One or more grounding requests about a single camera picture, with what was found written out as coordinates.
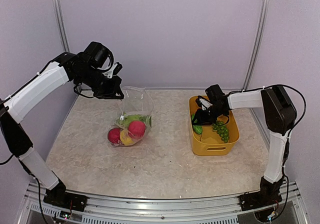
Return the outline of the aluminium frame post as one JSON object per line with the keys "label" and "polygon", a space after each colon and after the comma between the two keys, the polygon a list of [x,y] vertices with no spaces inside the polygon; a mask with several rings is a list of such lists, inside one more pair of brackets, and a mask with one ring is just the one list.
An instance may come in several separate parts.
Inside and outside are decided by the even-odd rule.
{"label": "aluminium frame post", "polygon": [[260,8],[260,14],[258,18],[258,25],[257,30],[255,34],[255,39],[253,43],[253,49],[251,52],[250,60],[249,60],[249,66],[245,75],[244,83],[242,85],[243,90],[247,90],[250,86],[250,82],[252,80],[254,69],[256,66],[257,58],[259,55],[259,50],[261,47],[263,35],[264,35],[264,29],[265,29],[265,23],[267,20],[268,15],[268,8],[269,8],[270,0],[262,0],[261,8]]}
{"label": "aluminium frame post", "polygon": [[62,48],[65,52],[70,52],[70,45],[67,38],[66,28],[63,19],[63,12],[60,0],[52,0],[57,29],[61,41]]}

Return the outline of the green toy grapes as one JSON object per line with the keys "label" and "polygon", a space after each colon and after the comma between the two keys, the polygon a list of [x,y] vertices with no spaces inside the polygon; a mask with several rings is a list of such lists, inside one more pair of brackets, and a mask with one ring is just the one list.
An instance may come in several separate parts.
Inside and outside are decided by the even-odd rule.
{"label": "green toy grapes", "polygon": [[230,140],[230,132],[229,129],[227,128],[227,125],[223,123],[222,121],[217,121],[216,123],[212,124],[212,129],[214,132],[216,132],[221,140],[224,143],[228,143]]}

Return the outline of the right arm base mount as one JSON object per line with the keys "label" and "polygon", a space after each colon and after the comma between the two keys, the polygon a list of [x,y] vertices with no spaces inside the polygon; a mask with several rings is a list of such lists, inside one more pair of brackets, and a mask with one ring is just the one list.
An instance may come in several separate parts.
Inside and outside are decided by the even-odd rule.
{"label": "right arm base mount", "polygon": [[252,193],[245,192],[238,198],[242,211],[270,206],[276,203],[280,203],[283,200],[282,196],[279,193],[272,196],[263,196],[260,191]]}

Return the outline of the clear zip top bag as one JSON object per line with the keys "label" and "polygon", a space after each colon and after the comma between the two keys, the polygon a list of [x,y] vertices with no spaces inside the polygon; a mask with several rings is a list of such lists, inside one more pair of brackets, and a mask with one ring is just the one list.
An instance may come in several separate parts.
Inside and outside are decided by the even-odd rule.
{"label": "clear zip top bag", "polygon": [[125,86],[119,112],[107,133],[115,147],[130,147],[140,142],[152,128],[154,102],[145,88]]}

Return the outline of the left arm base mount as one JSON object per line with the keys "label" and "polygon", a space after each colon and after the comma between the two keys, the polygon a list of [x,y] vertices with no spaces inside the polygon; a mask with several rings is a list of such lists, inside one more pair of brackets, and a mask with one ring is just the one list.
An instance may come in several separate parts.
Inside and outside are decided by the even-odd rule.
{"label": "left arm base mount", "polygon": [[84,212],[87,200],[88,197],[85,195],[70,192],[46,193],[43,199],[46,204],[79,212]]}

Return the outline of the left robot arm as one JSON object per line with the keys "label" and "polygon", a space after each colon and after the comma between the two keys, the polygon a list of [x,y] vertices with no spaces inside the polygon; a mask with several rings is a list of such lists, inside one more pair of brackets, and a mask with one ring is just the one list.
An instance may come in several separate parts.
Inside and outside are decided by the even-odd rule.
{"label": "left robot arm", "polygon": [[9,152],[34,179],[51,191],[50,198],[61,207],[70,202],[70,195],[34,147],[23,124],[38,106],[44,106],[51,94],[68,83],[73,83],[73,91],[78,96],[82,95],[78,87],[86,85],[91,89],[92,98],[122,100],[124,94],[119,77],[122,68],[109,48],[92,41],[84,51],[63,52],[54,57],[27,83],[0,102],[0,130]]}

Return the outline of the yellow toy lemon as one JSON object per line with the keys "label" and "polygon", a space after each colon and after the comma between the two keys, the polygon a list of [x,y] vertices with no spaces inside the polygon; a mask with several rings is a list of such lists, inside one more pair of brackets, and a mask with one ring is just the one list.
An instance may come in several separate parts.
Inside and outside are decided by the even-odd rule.
{"label": "yellow toy lemon", "polygon": [[135,141],[129,136],[128,130],[127,129],[123,129],[120,132],[120,141],[124,146],[132,146],[135,144]]}

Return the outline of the green toy apple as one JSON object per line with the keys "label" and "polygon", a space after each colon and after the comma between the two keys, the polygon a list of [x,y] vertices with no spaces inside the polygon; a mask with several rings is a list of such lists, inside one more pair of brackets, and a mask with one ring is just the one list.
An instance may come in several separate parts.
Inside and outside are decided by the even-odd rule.
{"label": "green toy apple", "polygon": [[132,121],[142,121],[146,125],[147,128],[152,126],[152,116],[151,115],[141,115],[141,114],[133,114],[128,116],[120,116],[115,124],[121,128],[128,128],[129,124]]}

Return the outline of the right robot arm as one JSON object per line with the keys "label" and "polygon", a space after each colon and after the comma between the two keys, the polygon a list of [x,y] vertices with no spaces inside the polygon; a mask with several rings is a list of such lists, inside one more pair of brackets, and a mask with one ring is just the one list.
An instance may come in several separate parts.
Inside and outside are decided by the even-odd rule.
{"label": "right robot arm", "polygon": [[197,97],[199,109],[190,119],[192,125],[207,126],[216,124],[220,116],[228,117],[231,110],[263,109],[270,140],[267,167],[260,181],[260,190],[255,196],[260,206],[268,205],[279,194],[286,176],[284,168],[289,155],[291,133],[301,121],[287,89],[300,94],[300,91],[285,84],[225,94],[215,84],[205,90],[207,97]]}

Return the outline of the left aluminium frame post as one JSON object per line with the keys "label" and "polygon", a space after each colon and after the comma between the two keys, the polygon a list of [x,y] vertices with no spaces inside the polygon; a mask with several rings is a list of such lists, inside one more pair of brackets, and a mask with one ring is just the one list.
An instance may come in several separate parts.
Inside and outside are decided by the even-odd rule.
{"label": "left aluminium frame post", "polygon": [[57,29],[61,41],[62,48],[65,52],[70,52],[70,45],[67,38],[66,28],[63,19],[63,12],[60,0],[52,0]]}

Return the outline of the aluminium front rail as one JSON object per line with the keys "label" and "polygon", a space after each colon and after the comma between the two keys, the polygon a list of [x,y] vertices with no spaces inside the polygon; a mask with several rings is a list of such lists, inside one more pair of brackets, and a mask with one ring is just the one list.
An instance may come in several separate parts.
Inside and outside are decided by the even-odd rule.
{"label": "aluminium front rail", "polygon": [[125,198],[86,193],[83,211],[72,210],[70,218],[62,215],[67,209],[47,203],[39,204],[45,189],[31,182],[18,210],[15,224],[257,224],[258,209],[243,211],[239,195],[215,197],[146,199]]}

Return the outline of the red toy tomato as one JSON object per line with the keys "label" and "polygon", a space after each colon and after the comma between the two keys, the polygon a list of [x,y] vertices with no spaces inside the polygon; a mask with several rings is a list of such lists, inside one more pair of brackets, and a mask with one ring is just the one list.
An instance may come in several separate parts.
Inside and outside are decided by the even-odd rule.
{"label": "red toy tomato", "polygon": [[112,128],[107,134],[108,141],[112,144],[119,144],[119,142],[121,141],[120,139],[121,130],[122,129],[118,127]]}

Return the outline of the green toy cucumber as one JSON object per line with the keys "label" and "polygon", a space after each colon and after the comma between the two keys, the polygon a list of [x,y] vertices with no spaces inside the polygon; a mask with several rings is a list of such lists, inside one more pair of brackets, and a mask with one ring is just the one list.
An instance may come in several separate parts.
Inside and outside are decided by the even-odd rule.
{"label": "green toy cucumber", "polygon": [[203,128],[201,125],[192,125],[192,129],[197,135],[201,135],[203,133]]}

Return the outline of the yellow plastic basket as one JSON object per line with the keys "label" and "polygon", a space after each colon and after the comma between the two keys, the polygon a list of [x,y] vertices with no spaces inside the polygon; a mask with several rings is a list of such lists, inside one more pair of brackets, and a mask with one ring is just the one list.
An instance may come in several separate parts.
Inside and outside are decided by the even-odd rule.
{"label": "yellow plastic basket", "polygon": [[223,156],[227,155],[240,138],[238,125],[231,110],[228,114],[218,117],[229,129],[229,141],[224,143],[220,136],[213,131],[213,125],[202,125],[202,134],[196,134],[192,128],[192,121],[189,121],[189,134],[191,147],[194,154],[198,156]]}

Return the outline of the red toy apple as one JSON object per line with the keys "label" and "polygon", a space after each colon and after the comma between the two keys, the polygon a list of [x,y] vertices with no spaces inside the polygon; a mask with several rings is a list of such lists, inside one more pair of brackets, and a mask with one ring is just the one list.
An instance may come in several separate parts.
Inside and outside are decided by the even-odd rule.
{"label": "red toy apple", "polygon": [[128,135],[133,139],[141,139],[146,132],[146,125],[140,120],[132,121],[128,128]]}

